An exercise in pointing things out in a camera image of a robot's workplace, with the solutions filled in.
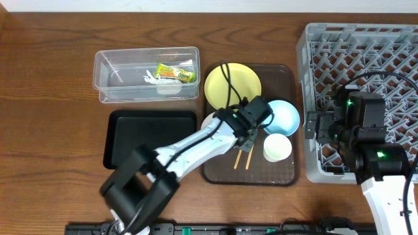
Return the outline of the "wooden chopstick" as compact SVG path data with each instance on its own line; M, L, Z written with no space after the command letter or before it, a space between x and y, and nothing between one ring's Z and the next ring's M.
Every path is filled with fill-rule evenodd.
M252 147L251 147L251 149L250 149L250 151L248 153L248 158L247 158L246 167L245 167L246 170L249 169L249 165L251 163L251 156L252 156L252 153L253 153L253 149L254 149L254 145L252 145Z
M242 150L240 149L240 150L238 151L238 154L237 154L237 156L236 156L236 161L235 161L234 166L233 166L234 170L236 170L236 169L237 169L237 167L238 167L238 164L239 164L239 161L240 161L240 157L241 157L241 155L242 155Z

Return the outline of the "white cup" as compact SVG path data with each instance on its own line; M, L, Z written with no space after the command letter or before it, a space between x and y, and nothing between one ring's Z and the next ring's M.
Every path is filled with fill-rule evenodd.
M263 143L263 156L271 163L288 158L292 150L291 141L282 134L270 134Z

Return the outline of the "light blue bowl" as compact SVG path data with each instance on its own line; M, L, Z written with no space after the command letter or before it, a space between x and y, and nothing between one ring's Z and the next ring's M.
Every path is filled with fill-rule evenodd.
M273 111L274 119L269 116L263 121L263 125L268 124L264 128L267 134L282 134L291 136L300 125L300 116L298 110L293 104L283 100L270 101L268 103Z

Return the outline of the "yellow plate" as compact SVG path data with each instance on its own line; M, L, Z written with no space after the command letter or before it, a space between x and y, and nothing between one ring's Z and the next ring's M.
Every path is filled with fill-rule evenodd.
M261 95L261 81L256 73L249 67L239 63L228 64L231 84L236 89L241 99L246 97L251 101L255 96ZM225 108L229 85L222 73L222 69L227 74L225 65L218 65L206 77L204 83L204 93L209 104L216 110Z

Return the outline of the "white bowl with food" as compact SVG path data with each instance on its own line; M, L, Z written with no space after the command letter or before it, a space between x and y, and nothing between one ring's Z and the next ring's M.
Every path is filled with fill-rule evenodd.
M208 116L205 117L205 119L202 122L201 129L204 129L212 122L212 120L214 119L214 114L215 112L212 112Z

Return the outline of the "green snack wrapper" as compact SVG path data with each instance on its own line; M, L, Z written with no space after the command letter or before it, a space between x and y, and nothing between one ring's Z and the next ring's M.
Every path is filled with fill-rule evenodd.
M157 65L154 76L172 78L185 83L193 83L196 79L196 74L193 71L184 70L179 67L171 67L162 63Z

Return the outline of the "white tissue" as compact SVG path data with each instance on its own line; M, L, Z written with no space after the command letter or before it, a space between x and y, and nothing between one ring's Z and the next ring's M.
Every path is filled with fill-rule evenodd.
M160 75L154 77L149 70L143 76L144 81L156 85L157 93L160 95L175 95L182 90L182 83L177 79L162 78Z

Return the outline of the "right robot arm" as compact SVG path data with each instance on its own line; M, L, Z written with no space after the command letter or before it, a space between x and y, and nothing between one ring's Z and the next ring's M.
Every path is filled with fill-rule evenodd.
M417 233L417 208L409 162L400 144L386 142L385 100L376 93L343 90L331 112L309 111L304 137L335 147L355 175L378 234Z

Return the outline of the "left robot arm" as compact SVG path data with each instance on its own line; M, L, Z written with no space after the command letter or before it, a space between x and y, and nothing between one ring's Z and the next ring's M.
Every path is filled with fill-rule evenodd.
M102 184L99 192L118 234L140 234L161 214L181 179L211 158L232 148L249 151L263 121L273 114L256 96L246 105L220 108L203 129L169 146L135 148Z

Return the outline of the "grey dishwasher rack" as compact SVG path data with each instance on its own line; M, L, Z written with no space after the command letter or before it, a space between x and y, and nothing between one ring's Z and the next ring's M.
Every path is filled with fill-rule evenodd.
M402 145L408 159L417 156L417 92L387 73L417 81L417 26L361 23L309 23L297 45L303 114L331 112L333 91L354 76L361 91L383 95L386 140Z

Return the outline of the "brown serving tray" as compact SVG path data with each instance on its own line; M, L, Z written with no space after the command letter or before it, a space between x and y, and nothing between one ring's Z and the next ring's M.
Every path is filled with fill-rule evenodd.
M292 70L280 64L247 64L261 81L261 96L268 102L283 100L294 106L297 104L295 94L295 77ZM271 163L263 156L263 143L268 134L258 130L249 169L246 170L248 153L243 151L236 170L233 166L238 149L233 148L223 155L206 161L201 166L203 178L213 184L224 185L262 185L290 187L300 175L298 133L288 137L293 150L288 158Z

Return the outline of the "black tray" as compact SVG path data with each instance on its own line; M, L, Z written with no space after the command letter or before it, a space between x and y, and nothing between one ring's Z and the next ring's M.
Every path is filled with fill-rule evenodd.
M179 142L197 131L187 110L115 110L109 115L103 165L115 169L143 144L151 149Z

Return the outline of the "clear plastic bin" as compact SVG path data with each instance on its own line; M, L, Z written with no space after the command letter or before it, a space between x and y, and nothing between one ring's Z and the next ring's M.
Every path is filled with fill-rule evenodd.
M175 95L160 95L156 85L143 78L147 70L154 76L159 63L193 71L196 79L182 82L182 90ZM93 88L102 103L196 99L200 77L199 50L193 46L101 50L95 54L93 66Z

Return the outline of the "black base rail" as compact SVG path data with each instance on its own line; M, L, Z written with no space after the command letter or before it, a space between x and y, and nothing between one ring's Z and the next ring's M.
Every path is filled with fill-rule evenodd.
M157 223L152 225L149 235L218 235L218 234L267 234L275 231L315 231L332 232L336 234L376 234L372 225L356 226L347 220L329 219L318 225L286 221L280 225L175 225L172 223ZM117 234L117 228L111 222L99 224L71 224L66 225L65 235L106 235Z

